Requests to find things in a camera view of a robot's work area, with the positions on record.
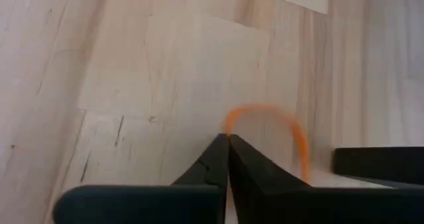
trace black plastic piece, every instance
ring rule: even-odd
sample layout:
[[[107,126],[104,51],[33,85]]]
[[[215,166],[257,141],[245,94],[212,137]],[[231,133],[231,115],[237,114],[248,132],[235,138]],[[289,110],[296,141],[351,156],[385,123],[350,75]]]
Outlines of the black plastic piece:
[[[337,148],[333,172],[393,188],[422,188],[424,147]]]
[[[424,221],[424,190],[312,188],[235,135],[229,164],[239,224]]]
[[[56,203],[56,224],[210,223],[225,219],[229,141],[218,135],[172,186],[83,186]]]
[[[338,174],[422,184],[420,156],[422,148],[337,149],[333,161]],[[171,186],[71,190],[56,204],[54,220],[222,224],[228,172],[239,224],[424,222],[423,189],[312,188],[236,135],[218,135]]]
[[[229,140],[220,134],[172,185],[208,184],[227,189]]]
[[[58,201],[57,224],[222,223],[216,186],[84,186]]]

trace orange string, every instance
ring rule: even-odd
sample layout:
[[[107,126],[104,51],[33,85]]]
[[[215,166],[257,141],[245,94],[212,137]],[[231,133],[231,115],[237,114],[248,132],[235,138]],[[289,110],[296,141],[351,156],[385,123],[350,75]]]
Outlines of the orange string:
[[[278,118],[280,118],[283,122],[289,125],[291,135],[294,138],[294,141],[299,147],[299,155],[300,155],[300,164],[301,164],[301,177],[304,182],[309,181],[309,148],[307,144],[306,134],[303,132],[303,129],[299,122],[297,122],[296,118],[293,115],[289,115],[284,113],[278,107],[273,105],[243,105],[237,108],[232,109],[225,119],[225,134],[230,135],[231,129],[237,118],[239,118],[243,113],[247,113],[249,111],[254,110],[264,110],[271,111],[275,113]]]

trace light wood flooring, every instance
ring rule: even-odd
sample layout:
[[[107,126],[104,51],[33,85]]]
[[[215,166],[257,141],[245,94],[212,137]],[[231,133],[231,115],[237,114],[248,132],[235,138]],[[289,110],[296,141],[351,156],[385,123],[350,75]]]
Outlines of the light wood flooring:
[[[424,145],[423,1],[0,0],[0,222],[50,223],[79,185],[168,185],[246,103],[296,114],[313,186],[376,187],[331,152]],[[235,128],[299,175],[275,117]]]

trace orange wire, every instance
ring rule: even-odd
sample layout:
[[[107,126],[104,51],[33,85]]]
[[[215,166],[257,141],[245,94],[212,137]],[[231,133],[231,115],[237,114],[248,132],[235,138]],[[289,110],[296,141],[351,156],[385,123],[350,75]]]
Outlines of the orange wire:
[[[278,107],[273,105],[243,105],[237,108],[232,109],[225,119],[225,134],[230,135],[231,129],[237,118],[239,118],[243,113],[253,110],[265,110],[275,113],[283,122],[287,123],[290,127],[291,135],[294,138],[294,141],[299,147],[300,155],[300,164],[301,164],[301,177],[304,182],[309,181],[309,148],[307,144],[306,134],[303,132],[303,129],[296,118],[292,115],[284,113]]]

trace black plastic object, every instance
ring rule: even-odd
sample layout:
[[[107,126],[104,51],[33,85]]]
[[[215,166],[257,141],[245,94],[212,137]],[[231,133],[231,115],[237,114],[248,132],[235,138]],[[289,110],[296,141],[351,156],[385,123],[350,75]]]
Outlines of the black plastic object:
[[[335,154],[338,172],[339,164],[356,165],[361,156],[344,160],[343,152],[337,150]],[[383,157],[374,162],[366,159],[369,169],[373,164],[381,168],[389,165],[387,155],[374,155]],[[389,160],[399,162],[400,157],[391,155]],[[71,190],[56,204],[54,220],[57,224],[224,223],[228,166],[240,224],[424,222],[423,189],[312,188],[236,135],[218,135],[171,186],[86,186]],[[373,175],[383,175],[377,171]],[[415,179],[390,175],[398,182],[419,182],[422,172],[414,175]]]
[[[393,188],[422,188],[424,147],[337,148],[333,172]]]
[[[424,221],[424,190],[312,188],[240,137],[230,141],[230,182],[240,224]]]
[[[218,135],[172,186],[83,186],[57,202],[57,224],[223,223],[229,142]]]

